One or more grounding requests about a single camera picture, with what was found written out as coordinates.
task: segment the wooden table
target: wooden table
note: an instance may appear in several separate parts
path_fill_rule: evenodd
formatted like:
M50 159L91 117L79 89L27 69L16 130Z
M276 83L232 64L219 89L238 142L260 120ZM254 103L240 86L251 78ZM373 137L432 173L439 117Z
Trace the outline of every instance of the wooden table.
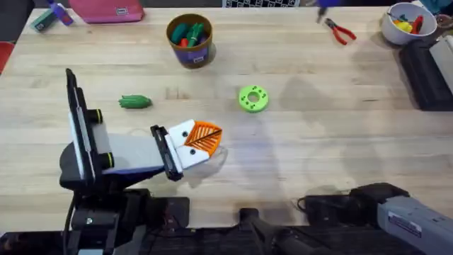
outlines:
M25 27L0 77L0 230L63 228L71 198L59 186L70 142L66 67L109 132L149 135L151 125L190 118L224 129L218 154L182 181L162 174L136 185L189 197L193 227L232 225L245 206L270 222L301 224L297 198L378 181L453 217L453 115L413 107L395 49L379 34L385 10L329 10L357 35L346 47L314 22L314 8L155 8L139 23L76 18L43 35ZM202 69L182 68L164 36L173 17L189 12L214 26L217 55ZM262 113L236 101L251 84L270 94ZM154 106L122 109L124 94L148 95Z

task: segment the white bowl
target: white bowl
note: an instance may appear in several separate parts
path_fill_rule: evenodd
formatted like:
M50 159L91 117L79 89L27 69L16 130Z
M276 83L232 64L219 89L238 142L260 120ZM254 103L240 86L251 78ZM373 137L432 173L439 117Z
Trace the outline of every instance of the white bowl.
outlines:
M393 18L385 13L382 20L382 34L384 34L384 37L391 43L405 45L412 40L424 38L436 31L436 18L424 7L410 3L398 3L390 6L388 12L398 18L404 14L409 21L414 21L419 15L423 16L423 24L420 33L414 35L396 27L393 23Z

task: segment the red pliers handle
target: red pliers handle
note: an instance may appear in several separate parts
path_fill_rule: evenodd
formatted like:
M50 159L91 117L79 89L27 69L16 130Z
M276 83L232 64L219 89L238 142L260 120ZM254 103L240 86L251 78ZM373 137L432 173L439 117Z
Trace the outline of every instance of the red pliers handle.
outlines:
M346 42L343 38L340 37L340 32L348 35L353 40L357 39L357 37L355 36L355 34L353 32L349 31L346 28L340 27L339 25L335 24L335 22L333 22L329 18L326 18L326 25L328 25L328 27L332 29L335 39L342 45L347 45L348 42Z

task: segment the green donut toy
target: green donut toy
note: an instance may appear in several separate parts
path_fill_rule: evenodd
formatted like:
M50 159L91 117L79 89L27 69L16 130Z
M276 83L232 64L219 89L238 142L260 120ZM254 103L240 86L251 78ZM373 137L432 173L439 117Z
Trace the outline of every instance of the green donut toy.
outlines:
M239 92L239 105L249 113L257 113L269 103L268 92L260 86L246 86Z

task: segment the pink pouch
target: pink pouch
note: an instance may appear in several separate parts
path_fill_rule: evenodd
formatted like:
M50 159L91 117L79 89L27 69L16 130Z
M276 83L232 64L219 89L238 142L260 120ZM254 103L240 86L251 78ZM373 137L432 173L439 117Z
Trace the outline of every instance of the pink pouch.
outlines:
M144 15L139 0L69 0L69 4L87 23L140 21Z

